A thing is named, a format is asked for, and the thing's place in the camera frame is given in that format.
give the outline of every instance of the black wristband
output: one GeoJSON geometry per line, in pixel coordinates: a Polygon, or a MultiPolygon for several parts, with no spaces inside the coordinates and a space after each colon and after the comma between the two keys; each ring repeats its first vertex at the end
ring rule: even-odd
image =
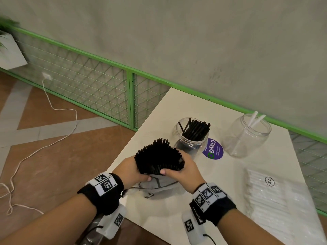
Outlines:
{"type": "Polygon", "coordinates": [[[97,215],[110,215],[118,208],[123,189],[124,184],[119,176],[104,172],[88,181],[77,193],[82,193],[89,199],[96,207],[97,215]]]}
{"type": "Polygon", "coordinates": [[[190,206],[200,219],[208,220],[215,226],[229,210],[236,209],[233,201],[214,183],[198,186],[190,206]]]}

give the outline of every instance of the white planter box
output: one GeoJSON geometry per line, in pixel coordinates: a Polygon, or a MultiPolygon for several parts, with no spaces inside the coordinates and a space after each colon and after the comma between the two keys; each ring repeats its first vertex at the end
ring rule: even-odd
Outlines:
{"type": "Polygon", "coordinates": [[[1,68],[10,70],[27,64],[11,34],[0,35],[0,42],[5,46],[0,47],[1,68]]]}

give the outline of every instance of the wall socket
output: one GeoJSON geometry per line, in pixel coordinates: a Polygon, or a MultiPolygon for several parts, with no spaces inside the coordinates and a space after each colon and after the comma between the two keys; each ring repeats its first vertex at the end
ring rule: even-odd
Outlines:
{"type": "Polygon", "coordinates": [[[42,75],[43,75],[44,79],[48,79],[48,80],[52,81],[52,77],[49,74],[42,72],[42,75]]]}

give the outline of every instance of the purple sticker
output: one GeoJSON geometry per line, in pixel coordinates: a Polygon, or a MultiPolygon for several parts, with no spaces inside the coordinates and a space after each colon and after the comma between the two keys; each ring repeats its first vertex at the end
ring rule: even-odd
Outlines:
{"type": "Polygon", "coordinates": [[[202,153],[210,159],[217,160],[222,158],[224,150],[216,140],[208,138],[207,146],[202,153]]]}

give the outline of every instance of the clear plastic jar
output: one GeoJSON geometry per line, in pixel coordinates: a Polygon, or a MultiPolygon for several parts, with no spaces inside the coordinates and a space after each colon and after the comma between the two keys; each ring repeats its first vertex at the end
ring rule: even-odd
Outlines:
{"type": "Polygon", "coordinates": [[[229,155],[237,158],[246,157],[268,139],[271,125],[267,121],[261,120],[251,128],[248,125],[251,116],[252,114],[244,114],[236,119],[227,130],[221,145],[229,155]]]}
{"type": "MultiPolygon", "coordinates": [[[[179,121],[183,129],[186,127],[187,123],[189,122],[189,119],[190,118],[183,118],[179,121]]],[[[193,158],[196,156],[196,154],[199,151],[202,152],[204,150],[205,146],[207,145],[209,133],[207,133],[207,135],[202,141],[196,141],[196,142],[186,139],[185,137],[182,136],[182,133],[183,131],[179,126],[179,124],[177,123],[174,126],[173,131],[171,132],[171,137],[169,139],[171,147],[177,148],[179,150],[183,150],[193,158]]]]}

